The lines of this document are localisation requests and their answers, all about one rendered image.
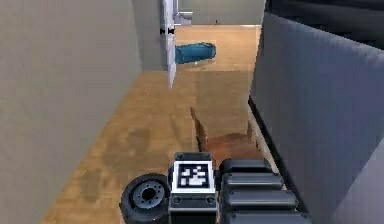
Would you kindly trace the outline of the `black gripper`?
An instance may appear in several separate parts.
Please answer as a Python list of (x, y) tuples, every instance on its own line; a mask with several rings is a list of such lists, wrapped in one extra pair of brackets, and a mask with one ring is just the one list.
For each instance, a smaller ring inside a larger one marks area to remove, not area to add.
[(149, 173), (133, 179), (119, 203), (124, 224), (169, 224), (167, 177)]

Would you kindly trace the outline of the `grey blue sofa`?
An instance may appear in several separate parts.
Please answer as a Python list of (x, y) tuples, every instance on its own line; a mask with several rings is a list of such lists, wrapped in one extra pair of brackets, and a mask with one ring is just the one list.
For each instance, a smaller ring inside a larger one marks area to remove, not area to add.
[(251, 97), (315, 224), (384, 224), (384, 50), (265, 14)]

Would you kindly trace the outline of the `blue cylinder cushion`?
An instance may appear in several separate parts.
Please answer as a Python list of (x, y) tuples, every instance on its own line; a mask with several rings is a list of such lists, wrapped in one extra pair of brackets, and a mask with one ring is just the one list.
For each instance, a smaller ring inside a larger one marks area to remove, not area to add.
[(210, 42), (177, 45), (175, 50), (175, 62), (177, 64), (212, 59), (216, 56), (216, 46)]

